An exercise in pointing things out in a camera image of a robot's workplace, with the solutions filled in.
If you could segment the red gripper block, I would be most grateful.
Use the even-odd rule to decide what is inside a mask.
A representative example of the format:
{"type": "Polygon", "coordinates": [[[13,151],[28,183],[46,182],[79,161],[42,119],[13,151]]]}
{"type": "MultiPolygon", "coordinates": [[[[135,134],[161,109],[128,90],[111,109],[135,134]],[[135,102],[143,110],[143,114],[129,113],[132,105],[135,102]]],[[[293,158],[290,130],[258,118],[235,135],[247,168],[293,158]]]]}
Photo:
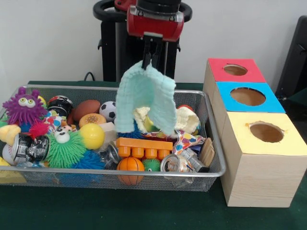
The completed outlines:
{"type": "Polygon", "coordinates": [[[127,31],[135,37],[153,36],[159,38],[144,38],[144,65],[151,61],[151,42],[156,43],[153,54],[153,67],[158,67],[163,41],[175,42],[179,39],[184,26],[184,14],[177,12],[175,15],[157,15],[129,10],[127,13],[127,31]]]}

